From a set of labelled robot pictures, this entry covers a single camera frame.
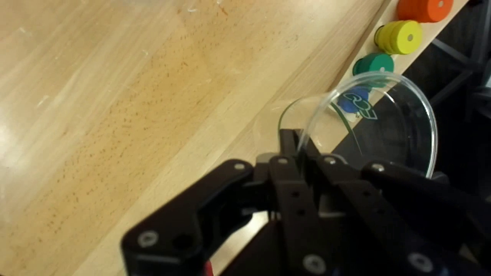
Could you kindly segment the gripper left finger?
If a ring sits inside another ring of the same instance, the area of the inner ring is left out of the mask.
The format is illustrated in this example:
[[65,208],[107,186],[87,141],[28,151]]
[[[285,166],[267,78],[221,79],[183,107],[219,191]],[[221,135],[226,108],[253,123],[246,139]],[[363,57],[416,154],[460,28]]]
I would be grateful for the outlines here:
[[225,241],[267,211],[269,221],[222,276],[335,276],[336,264],[296,153],[300,130],[280,130],[280,153],[229,159],[132,227],[121,240],[127,276],[209,276]]

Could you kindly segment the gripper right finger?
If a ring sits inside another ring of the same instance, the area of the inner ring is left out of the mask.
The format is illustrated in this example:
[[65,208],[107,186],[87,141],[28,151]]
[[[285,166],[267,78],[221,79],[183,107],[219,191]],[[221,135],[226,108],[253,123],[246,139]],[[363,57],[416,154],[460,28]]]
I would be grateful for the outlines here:
[[305,157],[342,193],[394,274],[491,276],[491,203],[389,161],[357,170],[321,155],[311,138]]

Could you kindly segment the clear plastic cup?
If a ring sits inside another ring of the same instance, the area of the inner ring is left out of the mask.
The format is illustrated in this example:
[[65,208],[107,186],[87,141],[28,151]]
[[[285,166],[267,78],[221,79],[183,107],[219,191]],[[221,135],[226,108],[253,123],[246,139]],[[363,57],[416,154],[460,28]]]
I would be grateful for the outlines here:
[[[387,80],[371,88],[370,110],[344,112],[338,97],[362,82]],[[280,100],[267,105],[252,133],[260,153],[280,150],[280,131],[298,130],[293,152],[306,152],[308,142],[322,154],[341,156],[353,167],[382,159],[431,177],[437,156],[436,119],[423,91],[408,78],[391,72],[351,77],[328,92]]]

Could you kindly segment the blue round knob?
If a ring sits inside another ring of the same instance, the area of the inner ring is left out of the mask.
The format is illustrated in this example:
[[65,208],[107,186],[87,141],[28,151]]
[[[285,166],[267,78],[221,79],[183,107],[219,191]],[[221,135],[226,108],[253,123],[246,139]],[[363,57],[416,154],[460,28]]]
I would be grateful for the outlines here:
[[347,113],[370,110],[371,106],[368,101],[370,91],[367,87],[355,86],[337,98],[337,105]]

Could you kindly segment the green round knob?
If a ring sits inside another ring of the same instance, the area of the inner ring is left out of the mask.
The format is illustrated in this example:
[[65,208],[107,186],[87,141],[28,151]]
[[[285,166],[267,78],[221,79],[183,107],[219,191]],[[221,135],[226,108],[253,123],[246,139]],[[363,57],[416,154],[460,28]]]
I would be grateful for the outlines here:
[[[379,71],[379,72],[394,72],[395,64],[393,58],[386,53],[370,53],[365,57],[356,61],[352,68],[352,74],[354,76],[361,73]],[[387,80],[375,80],[362,82],[358,86],[371,88],[383,88],[387,85]]]

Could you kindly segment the yellow round knob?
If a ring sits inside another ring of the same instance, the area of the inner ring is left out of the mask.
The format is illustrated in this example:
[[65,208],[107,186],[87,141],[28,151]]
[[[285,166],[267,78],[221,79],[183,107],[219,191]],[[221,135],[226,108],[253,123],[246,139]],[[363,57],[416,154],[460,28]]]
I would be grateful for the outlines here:
[[417,21],[390,21],[377,29],[374,43],[386,54],[407,55],[418,49],[422,37],[422,26]]

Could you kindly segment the orange round knob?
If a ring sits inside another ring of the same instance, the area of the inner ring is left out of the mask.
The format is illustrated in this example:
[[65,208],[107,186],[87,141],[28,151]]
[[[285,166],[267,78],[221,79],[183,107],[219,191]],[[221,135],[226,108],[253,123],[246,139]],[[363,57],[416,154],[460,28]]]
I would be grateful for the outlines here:
[[419,23],[436,23],[445,19],[454,0],[399,0],[397,18]]

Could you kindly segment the black metal frame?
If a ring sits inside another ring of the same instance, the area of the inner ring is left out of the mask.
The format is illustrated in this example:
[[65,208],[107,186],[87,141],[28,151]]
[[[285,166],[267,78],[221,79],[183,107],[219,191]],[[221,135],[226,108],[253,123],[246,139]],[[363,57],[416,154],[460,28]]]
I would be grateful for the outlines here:
[[463,86],[467,87],[465,120],[474,113],[491,120],[491,0],[472,0],[482,5],[471,55],[465,56],[439,39],[432,45],[459,65],[460,74],[430,100],[436,107]]

